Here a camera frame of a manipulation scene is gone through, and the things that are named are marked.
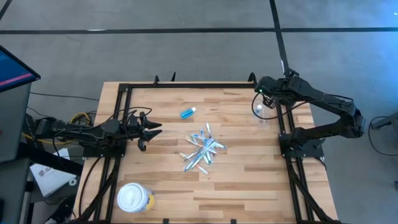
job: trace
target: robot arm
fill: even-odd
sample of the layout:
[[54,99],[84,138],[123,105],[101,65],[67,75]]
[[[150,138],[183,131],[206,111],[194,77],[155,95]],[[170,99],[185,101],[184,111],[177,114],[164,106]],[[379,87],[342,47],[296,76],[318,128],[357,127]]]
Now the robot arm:
[[324,110],[340,116],[335,123],[326,124],[310,129],[295,128],[289,136],[289,146],[296,149],[302,147],[309,140],[327,138],[340,135],[346,138],[359,138],[363,135],[365,118],[351,101],[342,100],[341,96],[330,95],[312,88],[299,74],[289,70],[285,78],[275,80],[262,77],[255,92],[266,97],[266,106],[273,108],[276,103],[293,106],[298,101],[306,101]]
[[117,119],[109,119],[101,125],[86,127],[79,124],[66,123],[53,118],[44,118],[36,123],[35,138],[65,137],[76,139],[84,147],[83,157],[123,157],[126,140],[138,138],[138,148],[145,151],[145,141],[150,141],[162,130],[154,129],[162,124],[148,121],[144,112],[139,117],[129,117],[126,126]]

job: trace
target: butcher block tabletop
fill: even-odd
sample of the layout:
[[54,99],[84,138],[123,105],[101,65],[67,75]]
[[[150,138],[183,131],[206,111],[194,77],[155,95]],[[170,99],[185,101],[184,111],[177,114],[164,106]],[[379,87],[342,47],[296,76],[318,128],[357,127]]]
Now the butcher block tabletop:
[[[96,124],[113,114],[118,86],[118,82],[104,83]],[[128,142],[126,155],[121,159],[116,195],[124,184],[137,182],[154,191],[155,206],[148,212],[127,213],[118,207],[115,197],[111,222],[162,223],[168,218],[170,223],[230,223],[231,219],[238,223],[295,223],[286,162],[277,140],[279,123],[277,119],[263,121],[253,115],[254,96],[250,88],[134,88],[130,107],[152,108],[147,118],[162,123],[158,129],[163,132],[147,143],[146,152],[138,149],[136,140]],[[180,113],[192,107],[197,109],[194,115],[183,120]],[[264,111],[264,116],[277,115],[276,110]],[[308,104],[293,110],[293,116],[296,127],[314,126]],[[191,154],[197,149],[185,136],[205,130],[206,122],[213,138],[228,148],[218,149],[212,165],[200,162],[208,175],[197,168],[184,172],[186,163],[179,153]],[[95,160],[85,161],[82,180]],[[103,161],[97,163],[89,176],[83,211],[98,193]],[[310,193],[326,214],[337,219],[325,167],[312,158],[303,163]],[[82,185],[83,181],[76,197],[76,214]],[[301,193],[299,197],[306,219]],[[107,205],[105,195],[101,219],[105,218]]]

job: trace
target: metal bracket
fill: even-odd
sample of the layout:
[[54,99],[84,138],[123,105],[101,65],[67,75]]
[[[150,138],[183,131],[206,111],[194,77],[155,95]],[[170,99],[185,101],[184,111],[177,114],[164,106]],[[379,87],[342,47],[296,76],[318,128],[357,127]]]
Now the metal bracket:
[[118,93],[126,90],[127,88],[129,88],[129,84],[128,83],[120,83],[119,84],[119,88],[118,88]]
[[283,157],[317,157],[321,158],[324,156],[323,149],[321,147],[325,139],[312,139],[308,140],[302,146],[292,146],[290,142],[291,134],[280,134],[279,145],[280,152]]
[[118,145],[113,148],[98,149],[97,147],[85,146],[83,149],[83,157],[108,157],[120,158],[124,157],[126,152],[127,141],[119,141]]
[[251,81],[253,81],[254,85],[257,85],[257,78],[256,78],[256,75],[254,74],[254,72],[250,73],[250,75],[249,75],[248,82],[251,82]]
[[175,81],[175,73],[176,73],[176,72],[174,72],[174,74],[173,74],[173,77],[172,77],[172,79],[171,79],[171,82],[174,82],[174,81]]
[[154,81],[154,85],[158,85],[159,82],[159,77],[157,75],[155,75],[155,81]]

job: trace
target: concrete floor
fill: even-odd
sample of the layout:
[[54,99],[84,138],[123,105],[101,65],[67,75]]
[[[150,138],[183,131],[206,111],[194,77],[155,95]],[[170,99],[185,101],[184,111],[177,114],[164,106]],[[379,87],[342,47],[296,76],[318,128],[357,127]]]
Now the concrete floor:
[[[284,27],[398,27],[395,0],[276,0]],[[273,27],[263,0],[13,0],[0,29],[133,29]],[[291,68],[312,86],[356,101],[368,121],[398,111],[396,32],[284,33]],[[0,35],[5,46],[41,74],[32,91],[99,98],[105,81],[238,81],[250,72],[281,77],[274,33]],[[60,119],[95,110],[94,101],[31,95],[29,106]],[[313,107],[316,125],[336,116]],[[377,148],[396,153],[386,127],[372,133]],[[367,136],[324,144],[331,191],[346,223],[395,223],[398,159],[371,148]],[[35,210],[42,223],[50,210]]]

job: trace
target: computer screen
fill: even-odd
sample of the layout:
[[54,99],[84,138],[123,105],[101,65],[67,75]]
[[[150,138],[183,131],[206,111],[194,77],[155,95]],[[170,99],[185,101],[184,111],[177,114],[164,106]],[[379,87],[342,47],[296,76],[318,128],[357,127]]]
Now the computer screen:
[[0,92],[40,79],[40,75],[0,46]]

